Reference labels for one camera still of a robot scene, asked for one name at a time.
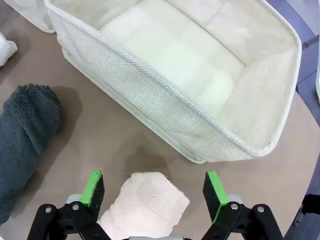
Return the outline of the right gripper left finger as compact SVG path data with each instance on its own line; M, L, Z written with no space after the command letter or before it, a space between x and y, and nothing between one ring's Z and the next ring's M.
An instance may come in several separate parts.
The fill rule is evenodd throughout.
M57 208L42 204L33 219L29 240L65 240L78 234L83 240L109 240L110 237L97 223L105 188L103 174L93 170L79 200Z

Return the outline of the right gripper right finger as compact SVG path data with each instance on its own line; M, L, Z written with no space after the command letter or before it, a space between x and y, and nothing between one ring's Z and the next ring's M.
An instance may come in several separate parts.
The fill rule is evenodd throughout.
M203 240L226 240L231 233L245 240L282 240L277 221L266 204L252 208L229 200L215 171L207 171L202 189L212 225Z

